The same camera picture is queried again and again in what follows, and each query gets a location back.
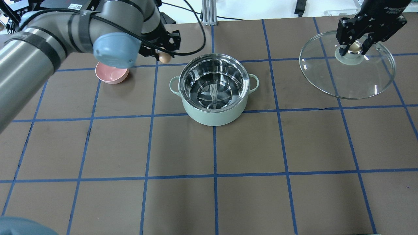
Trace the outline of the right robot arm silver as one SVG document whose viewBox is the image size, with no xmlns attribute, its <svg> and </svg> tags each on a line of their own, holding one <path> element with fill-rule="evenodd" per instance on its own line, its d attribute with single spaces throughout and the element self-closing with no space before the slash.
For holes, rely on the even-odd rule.
<svg viewBox="0 0 418 235">
<path fill-rule="evenodd" d="M 410 3 L 410 0 L 365 0 L 353 18 L 340 18 L 336 31 L 336 39 L 341 45 L 339 55 L 345 56 L 350 46 L 365 34 L 362 55 L 372 45 L 387 41 L 407 24 L 402 13 Z"/>
</svg>

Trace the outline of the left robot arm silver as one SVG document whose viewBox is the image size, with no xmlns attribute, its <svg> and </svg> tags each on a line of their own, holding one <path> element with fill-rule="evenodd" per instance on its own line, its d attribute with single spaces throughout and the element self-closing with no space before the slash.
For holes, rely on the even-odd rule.
<svg viewBox="0 0 418 235">
<path fill-rule="evenodd" d="M 137 56 L 177 55 L 179 31 L 166 31 L 154 0 L 104 0 L 101 11 L 45 9 L 24 16 L 1 48 L 1 131 L 75 52 L 116 68 Z"/>
</svg>

